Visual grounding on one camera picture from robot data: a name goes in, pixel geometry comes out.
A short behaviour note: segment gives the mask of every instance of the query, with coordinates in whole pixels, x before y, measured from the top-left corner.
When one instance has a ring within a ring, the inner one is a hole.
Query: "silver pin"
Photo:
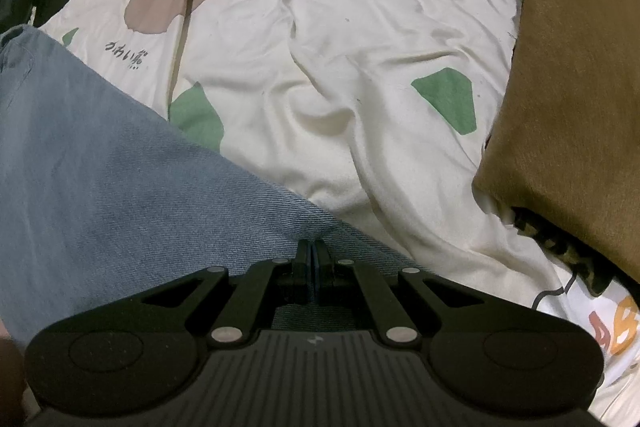
[[[237,342],[242,338],[242,330],[232,326],[222,326],[211,331],[211,338],[222,344]]]
[[[413,342],[418,338],[418,332],[416,330],[414,330],[413,328],[407,328],[405,326],[396,326],[395,328],[390,328],[385,334],[390,341],[397,342],[398,344]]]

